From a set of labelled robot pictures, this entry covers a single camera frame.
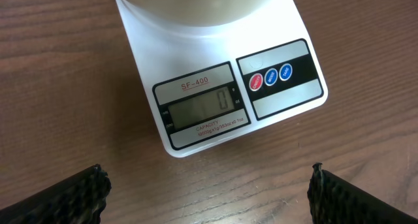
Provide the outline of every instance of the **blue button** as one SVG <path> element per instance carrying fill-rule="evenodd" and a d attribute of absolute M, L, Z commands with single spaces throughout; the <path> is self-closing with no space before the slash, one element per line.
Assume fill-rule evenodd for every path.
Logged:
<path fill-rule="evenodd" d="M 279 73 L 280 73 L 280 76 L 279 76 L 280 80 L 286 81 L 290 79 L 290 77 L 292 76 L 293 68 L 290 64 L 286 63 L 281 66 Z"/>
<path fill-rule="evenodd" d="M 278 72 L 275 68 L 269 69 L 264 75 L 264 82 L 267 86 L 272 86 L 278 79 Z"/>

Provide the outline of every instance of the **digital display screen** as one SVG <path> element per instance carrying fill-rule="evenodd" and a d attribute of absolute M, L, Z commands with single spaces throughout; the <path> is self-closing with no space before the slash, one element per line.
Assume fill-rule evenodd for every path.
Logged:
<path fill-rule="evenodd" d="M 179 129 L 234 109 L 228 87 L 219 88 L 169 106 L 175 129 Z"/>

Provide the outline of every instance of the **brown wooden surface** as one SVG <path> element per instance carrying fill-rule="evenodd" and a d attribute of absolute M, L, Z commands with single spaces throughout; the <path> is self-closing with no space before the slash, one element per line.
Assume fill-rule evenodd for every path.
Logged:
<path fill-rule="evenodd" d="M 163 149 L 114 0 L 0 0 L 0 208 L 100 163 L 103 223 L 310 223 L 311 165 L 418 217 L 418 0 L 295 0 L 325 105 Z"/>

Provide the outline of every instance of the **scale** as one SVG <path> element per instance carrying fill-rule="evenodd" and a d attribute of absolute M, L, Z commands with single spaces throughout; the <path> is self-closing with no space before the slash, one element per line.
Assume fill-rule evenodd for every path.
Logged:
<path fill-rule="evenodd" d="M 328 89 L 293 0 L 188 27 L 116 0 L 166 151 L 185 157 L 322 105 Z"/>

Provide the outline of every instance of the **red button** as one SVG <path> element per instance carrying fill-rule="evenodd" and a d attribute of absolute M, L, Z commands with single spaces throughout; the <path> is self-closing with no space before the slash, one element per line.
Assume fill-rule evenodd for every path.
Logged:
<path fill-rule="evenodd" d="M 254 74 L 249 80 L 249 88 L 252 91 L 257 91 L 263 84 L 263 76 L 259 73 Z"/>

